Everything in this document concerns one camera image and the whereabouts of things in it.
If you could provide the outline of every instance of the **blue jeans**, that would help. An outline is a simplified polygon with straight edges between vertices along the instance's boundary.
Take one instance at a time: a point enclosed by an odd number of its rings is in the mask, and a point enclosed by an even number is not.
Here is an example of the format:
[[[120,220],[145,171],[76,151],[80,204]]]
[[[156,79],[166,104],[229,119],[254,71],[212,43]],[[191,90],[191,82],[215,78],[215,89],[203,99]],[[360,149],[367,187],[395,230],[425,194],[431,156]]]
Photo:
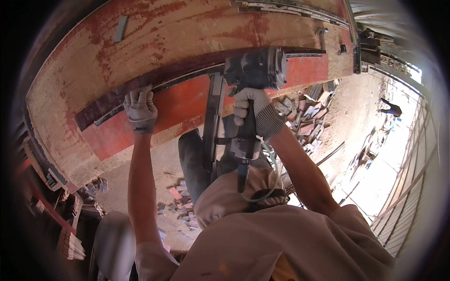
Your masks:
[[[238,126],[233,121],[231,114],[222,118],[225,128],[225,138],[233,138],[238,133]],[[238,168],[239,158],[230,151],[231,144],[225,146],[225,152],[217,162],[216,174],[211,177],[211,173],[202,168],[203,141],[198,129],[185,133],[178,140],[178,153],[180,155],[181,169],[184,180],[191,195],[191,200],[195,204],[202,192],[211,184],[211,178],[218,178],[223,174],[231,173]],[[262,153],[259,158],[249,161],[251,166],[256,168],[270,168],[271,165]]]

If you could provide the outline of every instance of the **gloved hand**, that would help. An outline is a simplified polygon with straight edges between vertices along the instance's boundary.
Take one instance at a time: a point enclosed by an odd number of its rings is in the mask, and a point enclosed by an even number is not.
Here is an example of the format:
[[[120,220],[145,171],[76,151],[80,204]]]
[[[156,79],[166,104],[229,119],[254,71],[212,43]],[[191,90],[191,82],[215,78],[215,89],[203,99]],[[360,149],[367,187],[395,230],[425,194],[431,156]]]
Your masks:
[[[155,131],[158,109],[153,104],[152,85],[132,90],[125,96],[123,107],[128,119],[136,128],[135,134],[152,134]]]
[[[234,113],[234,123],[237,126],[244,124],[244,118],[247,116],[248,100],[252,99],[253,110],[256,119],[256,134],[268,141],[275,136],[286,122],[283,117],[278,115],[272,104],[272,99],[262,89],[244,88],[234,95],[236,100]]]

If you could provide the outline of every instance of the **forearm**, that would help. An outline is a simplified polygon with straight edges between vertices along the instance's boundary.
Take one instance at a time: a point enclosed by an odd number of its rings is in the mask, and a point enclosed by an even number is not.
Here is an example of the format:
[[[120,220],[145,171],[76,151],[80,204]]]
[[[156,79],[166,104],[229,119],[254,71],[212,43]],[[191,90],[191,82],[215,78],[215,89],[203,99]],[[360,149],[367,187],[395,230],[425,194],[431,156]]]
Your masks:
[[[156,187],[150,155],[151,134],[136,134],[128,178],[128,213],[136,244],[161,243],[156,223]]]
[[[309,158],[287,126],[272,137],[269,144],[277,152],[289,173],[298,197],[308,209],[330,215],[339,208],[331,196],[322,171]]]

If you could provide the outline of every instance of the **person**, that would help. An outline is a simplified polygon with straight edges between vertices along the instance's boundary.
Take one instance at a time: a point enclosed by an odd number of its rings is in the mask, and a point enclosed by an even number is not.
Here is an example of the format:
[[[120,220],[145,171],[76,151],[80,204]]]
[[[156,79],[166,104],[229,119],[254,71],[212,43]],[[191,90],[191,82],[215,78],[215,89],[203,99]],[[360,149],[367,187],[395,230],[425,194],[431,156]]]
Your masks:
[[[382,102],[384,102],[385,104],[389,105],[391,108],[389,109],[379,109],[378,112],[382,112],[382,113],[386,113],[386,114],[392,114],[394,117],[400,117],[400,115],[402,114],[400,106],[392,104],[390,102],[388,102],[387,100],[381,98],[380,99]]]
[[[229,151],[218,162],[217,178],[210,184],[211,174],[201,168],[201,137],[198,130],[188,132],[179,139],[180,162],[202,232],[178,264],[164,250],[157,227],[150,142],[158,111],[151,86],[133,90],[125,96],[124,108],[136,128],[128,210],[139,279],[384,280],[394,265],[393,257],[355,205],[340,207],[334,201],[324,175],[277,114],[270,97],[264,90],[245,88],[234,98],[234,115],[224,119],[225,134],[232,135],[232,128],[236,131],[236,125],[243,124],[248,100],[254,100],[256,133],[283,161],[307,210],[286,204],[281,181],[264,157],[251,162],[244,196],[237,192],[236,165]],[[245,198],[254,198],[274,184],[275,196],[249,208]]]

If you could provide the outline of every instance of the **white work glove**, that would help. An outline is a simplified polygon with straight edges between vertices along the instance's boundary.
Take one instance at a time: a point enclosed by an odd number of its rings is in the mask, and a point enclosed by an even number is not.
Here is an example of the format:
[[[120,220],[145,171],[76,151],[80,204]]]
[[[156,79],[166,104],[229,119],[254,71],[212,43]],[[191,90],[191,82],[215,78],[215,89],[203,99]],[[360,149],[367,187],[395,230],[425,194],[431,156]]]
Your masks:
[[[123,107],[128,119],[136,128],[135,134],[152,134],[155,131],[158,109],[153,104],[152,85],[132,90],[125,96]]]
[[[256,120],[256,134],[268,141],[275,136],[286,122],[283,117],[278,115],[272,104],[272,99],[262,89],[244,88],[234,95],[236,100],[234,113],[234,123],[237,126],[244,124],[244,118],[247,116],[248,100],[252,99],[253,110]]]

